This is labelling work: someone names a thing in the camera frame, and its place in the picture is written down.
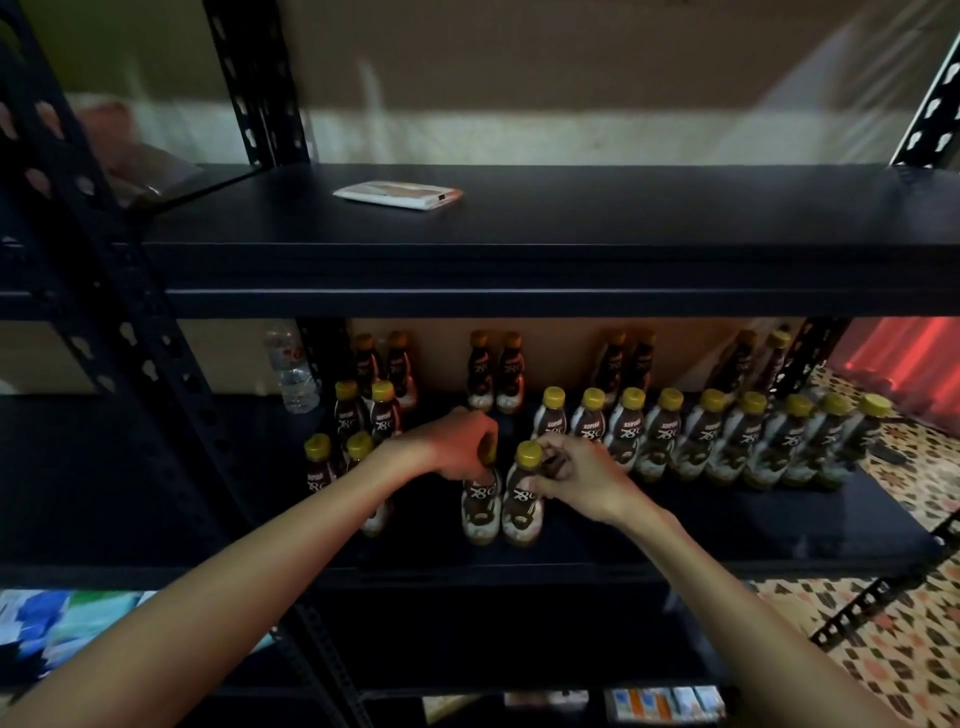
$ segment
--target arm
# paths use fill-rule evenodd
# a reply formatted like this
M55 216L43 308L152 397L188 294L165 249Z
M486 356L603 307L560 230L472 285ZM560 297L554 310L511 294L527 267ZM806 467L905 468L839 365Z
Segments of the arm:
M413 477L479 477L496 423L462 408L389 440L359 466L200 564L59 667L5 728L175 725L246 657L386 497Z
M560 481L533 478L531 489L626 533L683 598L751 705L772 725L903 725L842 667L714 561L673 515L616 467L605 450L564 435L549 434L540 442L562 449L569 460L558 475Z

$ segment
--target small package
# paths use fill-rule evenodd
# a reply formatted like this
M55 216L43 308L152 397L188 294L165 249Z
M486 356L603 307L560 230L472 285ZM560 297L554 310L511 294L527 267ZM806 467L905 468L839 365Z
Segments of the small package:
M436 209L459 200L463 192L453 187L435 187L414 182L360 182L341 187L334 197L359 203L407 207L409 209Z

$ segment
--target hand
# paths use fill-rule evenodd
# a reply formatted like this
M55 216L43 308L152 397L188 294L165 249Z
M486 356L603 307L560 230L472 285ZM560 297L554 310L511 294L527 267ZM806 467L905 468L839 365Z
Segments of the hand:
M455 407L446 417L415 427L397 440L416 449L424 472L448 480L476 480L486 469L477 454L484 437L496 439L496 422L479 410Z
M526 487L544 497L562 500L592 521L620 529L643 529L661 521L666 512L621 471L600 443L548 432L538 439L544 454L561 453L566 462L557 479L528 478Z

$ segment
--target beige wall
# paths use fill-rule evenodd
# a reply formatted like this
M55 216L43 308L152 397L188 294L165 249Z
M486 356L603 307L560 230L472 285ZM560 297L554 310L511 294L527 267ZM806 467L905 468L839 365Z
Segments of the beige wall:
M794 330L800 320L787 320ZM260 320L181 321L190 348L214 392L274 394L276 378L262 347ZM658 332L653 371L656 386L681 383L695 389L703 382L719 349L738 329L770 329L774 319L355 319L354 333L369 331L382 352L395 328L411 334L415 374L424 389L460 391L466 378L469 333L484 328L500 348L506 330L523 336L527 377L532 389L551 384L585 386L603 332L638 328ZM92 391L83 371L47 324L0 322L0 393L50 394Z

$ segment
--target shelving unit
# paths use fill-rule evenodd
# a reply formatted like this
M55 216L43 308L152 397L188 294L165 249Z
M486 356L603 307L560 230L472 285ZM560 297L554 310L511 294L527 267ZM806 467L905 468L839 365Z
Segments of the shelving unit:
M0 43L0 100L18 129L0 135L0 318L48 321L96 388L0 398L0 588L161 588L303 495L301 446L324 411L293 418L277 398L214 396L178 319L320 321L307 345L333 362L317 369L329 393L343 353L331 332L347 316L819 317L785 393L825 358L837 317L960 313L960 181L923 169L940 166L940 140L960 126L943 75L924 100L938 105L895 155L909 167L311 165L275 4L204 8L250 164L211 165L125 211L15 0L0 0L21 46ZM28 167L47 174L52 200L26 185ZM329 194L377 178L467 194L430 214ZM453 403L427 393L418 417ZM504 470L531 414L499 419ZM926 533L863 472L839 493L645 490L741 578L882 577L872 602L825 626L824 646L960 543L955 516ZM605 688L729 682L625 539L551 502L531 548L470 546L458 497L436 476L399 492L384 536L354 537L281 620L278 643L184 724L371 728L425 695L574 688L590 689L584 720L602 724ZM503 659L512 603L536 616L514 645L522 662ZM473 717L500 720L485 712L493 702Z

